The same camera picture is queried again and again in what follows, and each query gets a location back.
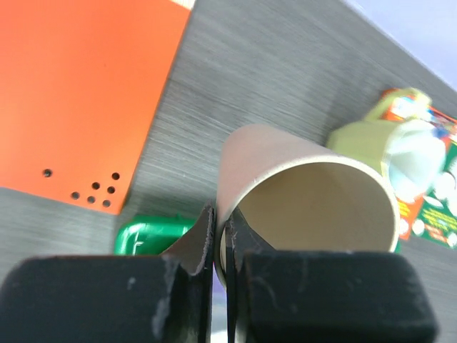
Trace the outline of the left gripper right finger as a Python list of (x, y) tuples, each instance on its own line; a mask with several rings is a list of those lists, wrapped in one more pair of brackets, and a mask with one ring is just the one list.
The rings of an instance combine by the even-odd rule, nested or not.
[(276, 250), (235, 210), (224, 225), (230, 342), (433, 342), (416, 270), (394, 253)]

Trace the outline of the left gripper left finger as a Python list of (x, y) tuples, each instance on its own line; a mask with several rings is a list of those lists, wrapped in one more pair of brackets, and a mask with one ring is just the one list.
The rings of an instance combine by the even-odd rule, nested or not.
[(22, 261), (1, 285), (1, 340), (209, 341), (215, 227), (207, 204), (158, 255)]

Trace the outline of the beige cup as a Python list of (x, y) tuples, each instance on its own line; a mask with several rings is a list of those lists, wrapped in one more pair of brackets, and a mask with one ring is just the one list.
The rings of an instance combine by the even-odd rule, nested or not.
[(398, 242), (396, 198), (375, 169), (265, 124), (226, 138), (216, 208), (221, 283), (226, 224), (236, 210), (252, 233), (279, 250), (393, 252)]

